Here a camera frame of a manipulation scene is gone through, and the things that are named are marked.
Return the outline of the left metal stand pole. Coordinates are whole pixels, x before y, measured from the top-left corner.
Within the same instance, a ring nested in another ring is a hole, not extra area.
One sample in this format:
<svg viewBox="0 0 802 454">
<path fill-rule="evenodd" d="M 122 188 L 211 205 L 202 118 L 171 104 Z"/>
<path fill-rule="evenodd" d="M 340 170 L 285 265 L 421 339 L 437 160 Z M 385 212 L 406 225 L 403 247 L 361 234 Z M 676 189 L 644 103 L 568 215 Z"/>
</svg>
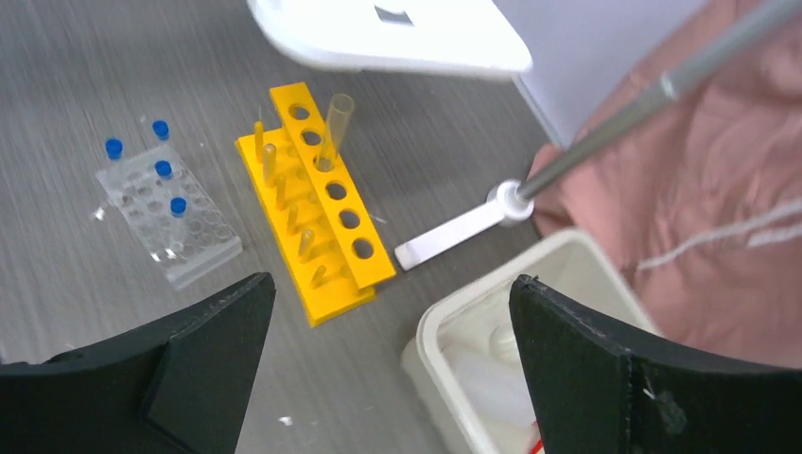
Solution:
<svg viewBox="0 0 802 454">
<path fill-rule="evenodd" d="M 766 38 L 775 29 L 801 14 L 801 3 L 793 0 L 766 1 L 742 17 L 710 44 L 671 71 L 663 73 L 644 92 L 612 114 L 596 129 L 541 170 L 521 183 L 518 198 L 529 201 L 550 184 L 565 177 L 570 170 L 610 146 L 626 133 L 697 88 L 721 66 L 743 49 Z"/>
</svg>

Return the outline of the clear glass test tube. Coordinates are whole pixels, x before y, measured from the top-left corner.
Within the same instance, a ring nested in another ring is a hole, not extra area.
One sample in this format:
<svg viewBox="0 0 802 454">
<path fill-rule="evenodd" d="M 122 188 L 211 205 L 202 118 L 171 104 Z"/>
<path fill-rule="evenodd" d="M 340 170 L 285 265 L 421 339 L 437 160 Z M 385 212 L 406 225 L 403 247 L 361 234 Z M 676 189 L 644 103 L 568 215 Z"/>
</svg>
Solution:
<svg viewBox="0 0 802 454">
<path fill-rule="evenodd" d="M 355 101 L 346 94 L 338 93 L 331 97 L 325 118 L 325 132 L 315 161 L 315 167 L 319 171 L 331 171 L 338 163 L 341 143 L 355 107 Z"/>
</svg>

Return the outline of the left white stand base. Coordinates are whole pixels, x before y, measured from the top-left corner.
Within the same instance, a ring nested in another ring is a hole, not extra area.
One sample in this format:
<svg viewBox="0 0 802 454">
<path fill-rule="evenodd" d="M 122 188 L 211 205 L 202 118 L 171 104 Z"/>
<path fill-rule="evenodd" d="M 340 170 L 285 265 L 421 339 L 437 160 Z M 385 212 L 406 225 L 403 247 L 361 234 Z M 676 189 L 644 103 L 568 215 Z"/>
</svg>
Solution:
<svg viewBox="0 0 802 454">
<path fill-rule="evenodd" d="M 494 226 L 529 219 L 534 202 L 518 195 L 520 185 L 519 180 L 505 180 L 489 192 L 485 203 L 400 244 L 393 251 L 398 264 L 409 271 Z"/>
</svg>

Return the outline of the yellow test tube rack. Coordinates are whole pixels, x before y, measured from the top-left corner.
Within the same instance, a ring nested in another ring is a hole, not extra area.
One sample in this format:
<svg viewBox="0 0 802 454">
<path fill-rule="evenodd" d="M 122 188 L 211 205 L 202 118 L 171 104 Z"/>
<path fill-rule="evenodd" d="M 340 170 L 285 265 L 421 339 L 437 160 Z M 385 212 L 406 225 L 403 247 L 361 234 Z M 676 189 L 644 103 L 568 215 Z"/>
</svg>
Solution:
<svg viewBox="0 0 802 454">
<path fill-rule="evenodd" d="M 374 299 L 377 284 L 396 270 L 342 159 L 317 169 L 323 117 L 303 82 L 272 87 L 281 121 L 235 145 L 278 249 L 304 306 L 317 326 Z"/>
</svg>

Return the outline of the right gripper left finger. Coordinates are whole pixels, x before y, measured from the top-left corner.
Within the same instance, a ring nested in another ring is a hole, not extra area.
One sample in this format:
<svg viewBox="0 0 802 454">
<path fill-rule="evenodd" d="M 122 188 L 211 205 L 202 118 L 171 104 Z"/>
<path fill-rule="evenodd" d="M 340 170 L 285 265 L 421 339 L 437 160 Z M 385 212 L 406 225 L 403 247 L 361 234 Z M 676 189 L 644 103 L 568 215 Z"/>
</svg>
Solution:
<svg viewBox="0 0 802 454">
<path fill-rule="evenodd" d="M 1 368 L 5 453 L 232 453 L 276 288 L 258 272 L 45 362 Z"/>
</svg>

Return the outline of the clear well plate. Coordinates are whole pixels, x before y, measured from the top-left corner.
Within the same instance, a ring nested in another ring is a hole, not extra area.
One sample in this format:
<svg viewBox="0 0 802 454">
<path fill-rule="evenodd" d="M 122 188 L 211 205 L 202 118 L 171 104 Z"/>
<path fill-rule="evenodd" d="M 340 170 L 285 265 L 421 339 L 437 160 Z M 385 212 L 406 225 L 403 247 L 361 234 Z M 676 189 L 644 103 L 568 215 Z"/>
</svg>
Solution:
<svg viewBox="0 0 802 454">
<path fill-rule="evenodd" d="M 172 183 L 159 183 L 154 169 L 159 160 L 171 163 Z M 101 168 L 96 179 L 174 288 L 187 287 L 242 252 L 240 237 L 167 142 L 132 156 L 124 149 L 122 163 Z M 168 245 L 173 197 L 187 201 L 185 238 L 178 248 Z"/>
</svg>

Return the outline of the pink shorts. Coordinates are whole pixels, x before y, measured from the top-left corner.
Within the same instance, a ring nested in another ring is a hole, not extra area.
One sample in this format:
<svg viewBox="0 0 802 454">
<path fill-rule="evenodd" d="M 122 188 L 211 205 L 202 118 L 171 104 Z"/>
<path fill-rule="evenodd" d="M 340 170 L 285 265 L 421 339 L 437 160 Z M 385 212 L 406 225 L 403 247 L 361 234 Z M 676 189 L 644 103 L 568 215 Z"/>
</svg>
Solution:
<svg viewBox="0 0 802 454">
<path fill-rule="evenodd" d="M 544 236 L 590 234 L 668 339 L 801 364 L 801 23 L 535 201 Z"/>
</svg>

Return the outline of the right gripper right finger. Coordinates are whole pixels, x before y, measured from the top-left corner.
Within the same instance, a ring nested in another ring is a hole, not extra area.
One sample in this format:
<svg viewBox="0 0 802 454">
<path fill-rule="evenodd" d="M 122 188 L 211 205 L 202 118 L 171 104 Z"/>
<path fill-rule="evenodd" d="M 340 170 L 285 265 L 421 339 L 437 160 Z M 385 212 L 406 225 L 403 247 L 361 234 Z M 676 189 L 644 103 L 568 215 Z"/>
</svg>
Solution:
<svg viewBox="0 0 802 454">
<path fill-rule="evenodd" d="M 690 348 L 537 278 L 509 309 L 548 453 L 797 453 L 801 373 Z"/>
</svg>

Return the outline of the beige plastic bin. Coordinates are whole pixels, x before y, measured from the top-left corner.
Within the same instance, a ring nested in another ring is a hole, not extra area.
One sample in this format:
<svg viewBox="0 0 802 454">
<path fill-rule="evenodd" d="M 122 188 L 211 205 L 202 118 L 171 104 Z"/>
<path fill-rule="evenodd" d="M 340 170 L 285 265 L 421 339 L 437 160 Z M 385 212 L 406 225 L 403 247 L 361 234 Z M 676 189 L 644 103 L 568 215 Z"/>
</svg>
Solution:
<svg viewBox="0 0 802 454">
<path fill-rule="evenodd" d="M 529 453 L 540 441 L 509 310 L 521 274 L 660 332 L 589 234 L 565 229 L 539 241 L 431 306 L 403 350 L 402 367 L 451 453 Z"/>
</svg>

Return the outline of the white tray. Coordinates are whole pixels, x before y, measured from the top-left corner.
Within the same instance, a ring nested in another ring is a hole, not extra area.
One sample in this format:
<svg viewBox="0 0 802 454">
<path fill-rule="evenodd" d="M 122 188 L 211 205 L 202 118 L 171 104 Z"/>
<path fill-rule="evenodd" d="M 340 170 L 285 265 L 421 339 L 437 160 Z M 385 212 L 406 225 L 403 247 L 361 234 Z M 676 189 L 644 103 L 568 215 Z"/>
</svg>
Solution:
<svg viewBox="0 0 802 454">
<path fill-rule="evenodd" d="M 532 56 L 491 1 L 251 1 L 268 41 L 334 71 L 513 79 Z"/>
</svg>

